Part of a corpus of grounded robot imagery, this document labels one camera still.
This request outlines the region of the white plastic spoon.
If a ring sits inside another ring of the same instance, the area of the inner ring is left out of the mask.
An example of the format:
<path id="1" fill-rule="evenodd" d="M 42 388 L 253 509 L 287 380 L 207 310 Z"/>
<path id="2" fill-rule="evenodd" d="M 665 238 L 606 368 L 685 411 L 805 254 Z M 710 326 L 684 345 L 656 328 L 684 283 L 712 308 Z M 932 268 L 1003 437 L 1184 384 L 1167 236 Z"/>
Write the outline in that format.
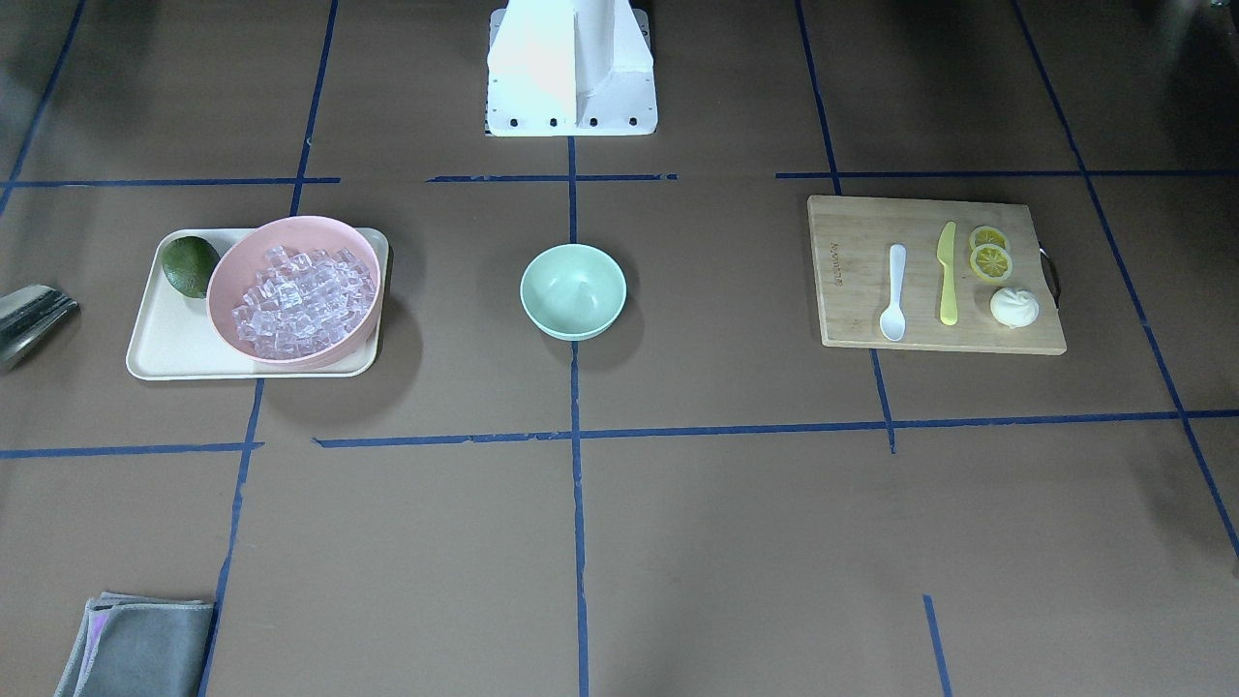
<path id="1" fill-rule="evenodd" d="M 903 244 L 892 244 L 887 251 L 887 305 L 878 316 L 878 331 L 890 343 L 903 340 L 906 318 L 902 310 L 907 251 Z"/>

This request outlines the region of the clear ice cubes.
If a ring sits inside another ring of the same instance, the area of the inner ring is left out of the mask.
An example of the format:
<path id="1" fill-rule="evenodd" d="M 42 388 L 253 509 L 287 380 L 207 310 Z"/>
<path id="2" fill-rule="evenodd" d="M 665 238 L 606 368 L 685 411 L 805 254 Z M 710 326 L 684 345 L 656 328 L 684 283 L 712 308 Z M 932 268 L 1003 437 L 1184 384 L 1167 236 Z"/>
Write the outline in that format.
<path id="1" fill-rule="evenodd" d="M 344 342 L 375 305 L 378 279 L 348 248 L 278 244 L 230 308 L 230 334 L 261 360 L 299 360 Z"/>

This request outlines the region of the mint green bowl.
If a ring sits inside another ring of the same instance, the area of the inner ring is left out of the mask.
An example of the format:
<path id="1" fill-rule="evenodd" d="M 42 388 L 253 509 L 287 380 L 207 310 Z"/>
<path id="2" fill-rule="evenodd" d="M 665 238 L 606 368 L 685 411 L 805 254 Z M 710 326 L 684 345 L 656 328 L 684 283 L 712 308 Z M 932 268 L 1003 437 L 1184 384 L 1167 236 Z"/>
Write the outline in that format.
<path id="1" fill-rule="evenodd" d="M 519 284 L 527 317 L 558 340 L 589 340 L 622 314 L 628 284 L 615 258 L 589 244 L 559 244 L 534 258 Z"/>

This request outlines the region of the pink bowl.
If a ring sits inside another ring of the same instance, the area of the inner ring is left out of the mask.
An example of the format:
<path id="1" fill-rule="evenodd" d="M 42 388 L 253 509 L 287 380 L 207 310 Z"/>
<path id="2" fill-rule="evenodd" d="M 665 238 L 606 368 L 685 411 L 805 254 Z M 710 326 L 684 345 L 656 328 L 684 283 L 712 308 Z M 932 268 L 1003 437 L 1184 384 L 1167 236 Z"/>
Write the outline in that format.
<path id="1" fill-rule="evenodd" d="M 264 360 L 252 355 L 235 336 L 230 310 L 245 290 L 256 281 L 256 271 L 266 262 L 265 253 L 282 244 L 300 253 L 349 250 L 369 269 L 377 284 L 377 297 L 361 326 L 339 344 L 296 360 Z M 382 232 L 370 227 L 349 227 L 322 215 L 292 215 L 256 227 L 235 241 L 221 258 L 207 292 L 208 314 L 214 331 L 239 354 L 247 375 L 256 378 L 354 378 L 367 371 L 378 357 L 385 293 L 389 244 Z"/>

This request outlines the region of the metal ice scoop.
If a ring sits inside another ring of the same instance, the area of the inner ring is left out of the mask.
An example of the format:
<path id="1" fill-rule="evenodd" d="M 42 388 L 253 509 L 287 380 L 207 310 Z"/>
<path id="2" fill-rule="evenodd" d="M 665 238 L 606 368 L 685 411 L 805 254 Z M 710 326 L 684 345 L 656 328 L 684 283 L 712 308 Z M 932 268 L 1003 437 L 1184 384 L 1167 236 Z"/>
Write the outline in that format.
<path id="1" fill-rule="evenodd" d="M 45 284 L 30 286 L 1 297 L 1 371 L 12 371 L 26 354 L 79 303 L 59 288 Z"/>

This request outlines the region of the bamboo cutting board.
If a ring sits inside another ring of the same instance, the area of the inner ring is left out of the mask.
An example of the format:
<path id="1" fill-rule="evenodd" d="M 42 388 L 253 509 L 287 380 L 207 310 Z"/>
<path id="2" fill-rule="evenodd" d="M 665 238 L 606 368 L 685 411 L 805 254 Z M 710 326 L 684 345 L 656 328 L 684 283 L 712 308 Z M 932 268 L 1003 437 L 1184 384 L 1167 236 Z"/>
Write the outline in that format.
<path id="1" fill-rule="evenodd" d="M 935 248 L 943 225 L 957 223 L 957 324 L 938 317 L 940 264 Z M 866 196 L 812 196 L 808 201 L 812 259 L 824 345 L 878 349 L 890 340 L 878 331 L 887 305 L 887 251 L 907 251 L 902 310 L 904 352 L 992 352 L 1063 354 L 1056 301 L 1042 267 L 1040 239 L 1028 208 L 968 201 L 903 199 Z M 975 227 L 996 227 L 1009 236 L 1014 274 L 987 284 L 969 265 L 969 235 Z M 1041 303 L 1040 318 L 1023 329 L 1000 326 L 987 310 L 999 288 L 1030 288 Z"/>

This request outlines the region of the yellow plastic knife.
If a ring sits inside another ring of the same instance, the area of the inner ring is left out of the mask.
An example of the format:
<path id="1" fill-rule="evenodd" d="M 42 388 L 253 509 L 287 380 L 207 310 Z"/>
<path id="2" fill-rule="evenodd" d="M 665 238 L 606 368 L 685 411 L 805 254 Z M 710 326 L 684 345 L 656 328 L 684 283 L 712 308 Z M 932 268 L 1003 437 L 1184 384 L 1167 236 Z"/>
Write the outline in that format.
<path id="1" fill-rule="evenodd" d="M 957 324 L 955 236 L 957 223 L 947 222 L 935 248 L 935 259 L 940 264 L 942 272 L 938 317 L 943 326 Z"/>

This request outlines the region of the upper lemon slice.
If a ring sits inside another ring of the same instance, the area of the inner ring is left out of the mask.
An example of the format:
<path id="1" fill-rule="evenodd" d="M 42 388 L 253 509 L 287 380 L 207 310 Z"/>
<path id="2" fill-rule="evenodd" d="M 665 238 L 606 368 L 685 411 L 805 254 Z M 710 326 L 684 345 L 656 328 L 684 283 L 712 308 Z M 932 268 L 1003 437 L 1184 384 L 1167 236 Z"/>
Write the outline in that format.
<path id="1" fill-rule="evenodd" d="M 983 246 L 1001 248 L 1009 251 L 1009 236 L 996 227 L 975 227 L 969 235 L 969 250 L 978 250 Z"/>

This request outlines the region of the white steamed bun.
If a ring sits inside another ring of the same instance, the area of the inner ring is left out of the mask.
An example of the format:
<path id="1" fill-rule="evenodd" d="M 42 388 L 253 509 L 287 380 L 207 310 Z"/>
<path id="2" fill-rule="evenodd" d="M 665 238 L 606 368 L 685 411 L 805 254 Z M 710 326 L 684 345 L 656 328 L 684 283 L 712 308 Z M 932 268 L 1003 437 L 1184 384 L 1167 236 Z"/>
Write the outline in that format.
<path id="1" fill-rule="evenodd" d="M 1023 329 L 1032 326 L 1041 314 L 1040 297 L 1030 288 L 999 288 L 987 301 L 987 310 L 1000 326 Z"/>

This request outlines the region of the green avocado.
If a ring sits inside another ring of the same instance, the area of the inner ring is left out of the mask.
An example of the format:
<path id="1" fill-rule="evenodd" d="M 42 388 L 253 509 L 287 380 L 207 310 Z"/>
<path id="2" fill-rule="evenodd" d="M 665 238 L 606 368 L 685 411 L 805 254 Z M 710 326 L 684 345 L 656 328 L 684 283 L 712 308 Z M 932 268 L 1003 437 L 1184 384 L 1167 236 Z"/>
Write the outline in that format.
<path id="1" fill-rule="evenodd" d="M 221 253 L 199 235 L 182 235 L 161 253 L 161 270 L 169 285 L 191 300 L 204 300 Z"/>

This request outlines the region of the cream rectangular tray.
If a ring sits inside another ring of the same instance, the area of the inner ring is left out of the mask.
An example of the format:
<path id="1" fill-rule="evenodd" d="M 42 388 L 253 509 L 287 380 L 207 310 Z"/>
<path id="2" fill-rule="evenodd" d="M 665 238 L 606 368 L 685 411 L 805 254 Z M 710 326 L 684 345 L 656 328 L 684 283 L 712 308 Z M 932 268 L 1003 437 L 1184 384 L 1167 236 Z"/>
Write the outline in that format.
<path id="1" fill-rule="evenodd" d="M 186 297 L 173 288 L 161 270 L 165 248 L 185 235 L 198 235 L 212 243 L 221 256 L 234 248 L 252 227 L 180 229 L 159 243 L 151 270 L 138 305 L 136 326 L 128 347 L 130 375 L 145 380 L 256 379 L 256 378 L 354 378 L 368 370 L 378 354 L 383 326 L 383 297 L 378 300 L 369 331 L 361 343 L 335 360 L 311 366 L 275 366 L 253 360 L 234 348 L 234 329 L 221 337 L 211 318 L 207 300 Z"/>

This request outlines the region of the grey folded cloth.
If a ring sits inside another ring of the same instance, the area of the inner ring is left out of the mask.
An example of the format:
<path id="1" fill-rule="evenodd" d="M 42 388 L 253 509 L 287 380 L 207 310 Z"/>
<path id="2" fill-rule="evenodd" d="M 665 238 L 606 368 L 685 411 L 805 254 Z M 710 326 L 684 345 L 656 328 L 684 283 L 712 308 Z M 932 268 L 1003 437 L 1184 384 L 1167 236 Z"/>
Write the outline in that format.
<path id="1" fill-rule="evenodd" d="M 208 600 L 102 592 L 81 614 L 55 696 L 197 696 L 214 619 Z"/>

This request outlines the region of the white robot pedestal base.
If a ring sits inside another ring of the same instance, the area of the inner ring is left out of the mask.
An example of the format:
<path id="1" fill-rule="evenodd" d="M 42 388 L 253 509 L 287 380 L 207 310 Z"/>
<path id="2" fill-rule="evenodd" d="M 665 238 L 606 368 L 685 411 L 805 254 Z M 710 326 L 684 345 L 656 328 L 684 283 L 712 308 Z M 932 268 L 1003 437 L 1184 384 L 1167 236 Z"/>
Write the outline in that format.
<path id="1" fill-rule="evenodd" d="M 489 136 L 655 132 L 650 14 L 631 1 L 509 1 L 489 16 Z"/>

